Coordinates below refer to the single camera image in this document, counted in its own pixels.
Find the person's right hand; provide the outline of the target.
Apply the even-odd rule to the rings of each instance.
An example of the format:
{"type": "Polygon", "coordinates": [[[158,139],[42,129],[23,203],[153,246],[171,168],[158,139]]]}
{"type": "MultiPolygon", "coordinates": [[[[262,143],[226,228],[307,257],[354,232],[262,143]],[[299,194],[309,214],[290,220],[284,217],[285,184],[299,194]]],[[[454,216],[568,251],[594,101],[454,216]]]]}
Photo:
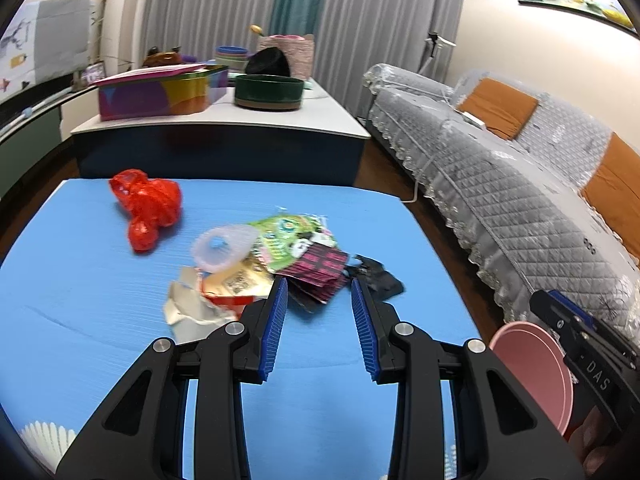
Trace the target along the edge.
{"type": "Polygon", "coordinates": [[[610,421],[595,406],[568,440],[586,479],[625,479],[627,442],[616,438],[610,421]]]}

